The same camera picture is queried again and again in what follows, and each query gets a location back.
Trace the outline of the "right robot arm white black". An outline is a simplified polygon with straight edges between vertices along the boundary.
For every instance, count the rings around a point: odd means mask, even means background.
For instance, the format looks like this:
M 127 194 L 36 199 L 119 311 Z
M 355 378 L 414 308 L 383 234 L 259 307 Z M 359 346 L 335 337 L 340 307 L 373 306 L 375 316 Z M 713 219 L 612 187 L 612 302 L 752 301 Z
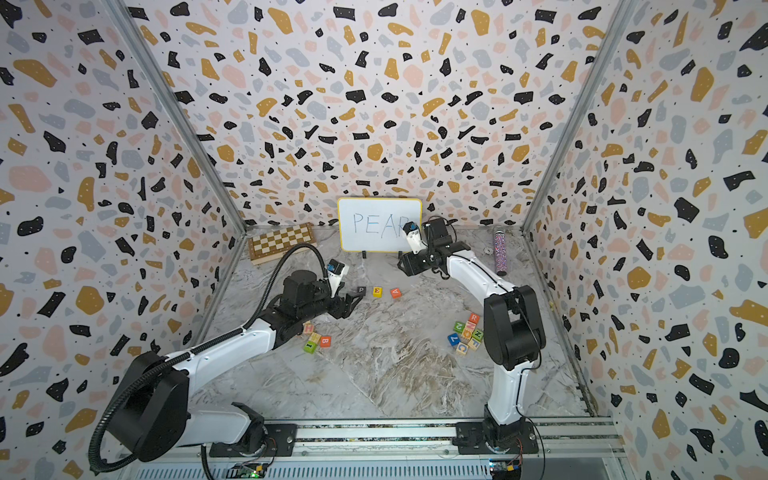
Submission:
M 410 251 L 398 268 L 408 276 L 427 270 L 459 282 L 483 307 L 485 349 L 495 364 L 492 390 L 480 427 L 481 445 L 505 452 L 523 444 L 528 376 L 538 368 L 546 334 L 535 291 L 489 270 L 469 246 L 454 239 L 443 218 L 403 226 Z

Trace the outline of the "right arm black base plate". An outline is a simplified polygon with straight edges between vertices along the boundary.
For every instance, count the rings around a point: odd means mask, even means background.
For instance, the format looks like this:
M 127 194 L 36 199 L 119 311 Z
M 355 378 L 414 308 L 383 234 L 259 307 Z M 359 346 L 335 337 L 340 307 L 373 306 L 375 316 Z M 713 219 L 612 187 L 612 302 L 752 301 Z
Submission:
M 497 425 L 491 418 L 478 422 L 459 422 L 452 444 L 462 455 L 518 455 L 539 452 L 537 434 L 530 422 L 520 420 Z

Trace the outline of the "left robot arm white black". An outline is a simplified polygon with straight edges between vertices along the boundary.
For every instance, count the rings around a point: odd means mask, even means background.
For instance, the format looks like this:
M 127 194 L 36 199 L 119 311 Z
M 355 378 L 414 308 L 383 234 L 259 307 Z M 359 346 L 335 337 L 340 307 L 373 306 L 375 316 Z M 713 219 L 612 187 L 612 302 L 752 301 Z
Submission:
M 91 437 L 91 470 L 106 473 L 136 460 L 150 462 L 176 447 L 218 445 L 243 456 L 263 452 L 269 442 L 261 414 L 241 402 L 200 410 L 189 400 L 220 375 L 301 335 L 315 317 L 349 317 L 364 293 L 340 295 L 343 284 L 336 274 L 320 278 L 297 270 L 284 279 L 282 293 L 265 300 L 245 325 L 190 349 L 136 357 Z

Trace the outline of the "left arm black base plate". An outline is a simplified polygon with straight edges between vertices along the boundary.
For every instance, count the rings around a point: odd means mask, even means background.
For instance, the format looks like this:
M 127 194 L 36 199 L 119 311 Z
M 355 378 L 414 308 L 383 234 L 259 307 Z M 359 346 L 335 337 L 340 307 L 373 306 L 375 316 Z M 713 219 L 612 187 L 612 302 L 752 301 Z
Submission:
M 214 443 L 208 450 L 213 458 L 279 458 L 290 457 L 297 439 L 295 423 L 267 423 L 251 427 L 234 444 Z

